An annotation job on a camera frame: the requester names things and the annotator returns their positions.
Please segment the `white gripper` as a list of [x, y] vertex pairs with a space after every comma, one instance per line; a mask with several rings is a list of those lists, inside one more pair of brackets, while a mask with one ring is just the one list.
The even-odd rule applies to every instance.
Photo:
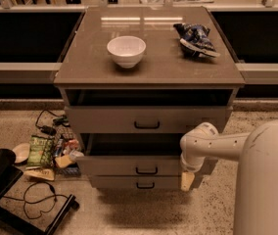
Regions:
[[196, 157], [193, 155], [184, 155], [180, 156], [181, 167], [186, 170], [181, 174], [181, 190], [188, 192], [190, 187], [195, 179], [195, 172], [198, 172], [203, 164], [204, 157]]

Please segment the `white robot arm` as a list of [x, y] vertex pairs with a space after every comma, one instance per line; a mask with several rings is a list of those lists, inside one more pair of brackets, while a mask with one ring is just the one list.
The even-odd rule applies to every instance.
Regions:
[[233, 235], [278, 235], [278, 119], [232, 135], [204, 122], [180, 148], [185, 171], [199, 171], [206, 158], [238, 163]]

